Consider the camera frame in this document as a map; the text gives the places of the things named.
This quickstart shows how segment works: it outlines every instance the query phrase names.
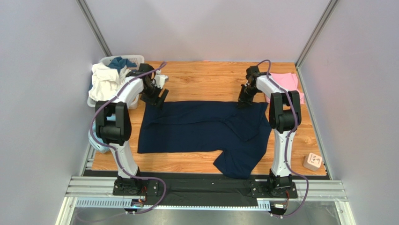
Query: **beige cube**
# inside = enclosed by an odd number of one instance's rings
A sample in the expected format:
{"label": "beige cube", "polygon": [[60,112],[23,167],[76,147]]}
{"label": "beige cube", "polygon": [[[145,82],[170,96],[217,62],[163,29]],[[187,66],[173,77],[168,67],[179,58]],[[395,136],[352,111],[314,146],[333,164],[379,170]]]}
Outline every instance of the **beige cube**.
{"label": "beige cube", "polygon": [[303,162],[303,166],[310,170],[316,171],[323,164],[323,158],[313,153],[309,153],[309,155],[305,158]]}

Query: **pink towel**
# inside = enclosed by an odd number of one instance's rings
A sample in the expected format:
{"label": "pink towel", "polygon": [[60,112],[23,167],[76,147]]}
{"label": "pink towel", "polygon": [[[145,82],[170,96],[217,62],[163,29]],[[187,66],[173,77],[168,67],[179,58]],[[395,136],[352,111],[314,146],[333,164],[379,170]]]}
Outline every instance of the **pink towel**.
{"label": "pink towel", "polygon": [[[305,104],[305,94],[301,93],[298,90],[298,77],[296,76],[296,74],[270,74],[272,75],[272,78],[286,90],[297,90],[299,92],[299,100],[301,101],[301,105]],[[266,95],[265,97],[266,102],[270,103],[270,99]]]}

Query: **white towel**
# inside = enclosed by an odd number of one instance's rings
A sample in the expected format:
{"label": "white towel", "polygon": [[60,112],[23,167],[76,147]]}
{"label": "white towel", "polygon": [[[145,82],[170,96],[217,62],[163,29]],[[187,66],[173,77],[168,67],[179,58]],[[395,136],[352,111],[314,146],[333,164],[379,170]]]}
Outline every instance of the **white towel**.
{"label": "white towel", "polygon": [[125,66],[118,74],[116,69],[111,69],[100,62],[94,64],[91,71],[93,72],[91,76],[93,87],[89,90],[89,97],[94,101],[106,101],[115,95],[131,70]]}

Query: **wooden table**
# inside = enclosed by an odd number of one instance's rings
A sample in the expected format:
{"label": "wooden table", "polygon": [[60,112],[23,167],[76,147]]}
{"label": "wooden table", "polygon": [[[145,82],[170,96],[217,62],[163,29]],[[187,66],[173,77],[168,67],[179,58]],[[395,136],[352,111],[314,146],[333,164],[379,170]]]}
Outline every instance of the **wooden table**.
{"label": "wooden table", "polygon": [[[149,61],[153,67],[160,62]],[[246,82],[245,70],[255,62],[209,62],[209,61],[171,61],[162,69],[162,74],[169,76],[165,88],[169,89],[166,101],[237,101],[241,84]],[[259,66],[260,71],[267,71],[267,63]],[[297,73],[294,63],[272,63],[271,73]],[[264,102],[265,96],[258,93],[254,102]],[[134,160],[144,172],[179,172],[179,173],[220,173],[213,165],[222,151],[184,152],[184,153],[137,153],[140,126],[145,105],[139,101],[135,110],[129,110],[132,123],[130,147]],[[326,175],[324,167],[311,171],[302,166],[305,156],[310,152],[320,155],[308,108],[301,105],[302,123],[294,138],[292,150],[292,169],[305,175]],[[270,134],[266,154],[252,171],[252,174],[269,174],[273,163],[274,135]],[[117,170],[110,152],[97,152],[92,170]]]}

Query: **white laundry basket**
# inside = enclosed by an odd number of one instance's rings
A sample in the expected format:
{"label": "white laundry basket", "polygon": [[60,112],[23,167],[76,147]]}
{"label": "white laundry basket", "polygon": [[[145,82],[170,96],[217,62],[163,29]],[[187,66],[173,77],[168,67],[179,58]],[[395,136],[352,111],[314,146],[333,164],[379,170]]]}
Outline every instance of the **white laundry basket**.
{"label": "white laundry basket", "polygon": [[[109,57],[104,57],[100,60],[104,65],[109,65],[111,61],[116,58],[116,57],[122,57],[123,59],[128,59],[131,62],[136,63],[137,67],[129,67],[129,69],[138,69],[141,63],[144,63],[144,56],[142,55],[115,55],[115,56],[109,56]],[[137,108],[137,103],[139,101],[139,96],[137,96],[132,104],[129,106],[129,109],[136,109]],[[90,97],[87,97],[87,105],[90,107],[95,107],[96,106],[96,101],[92,100]]]}

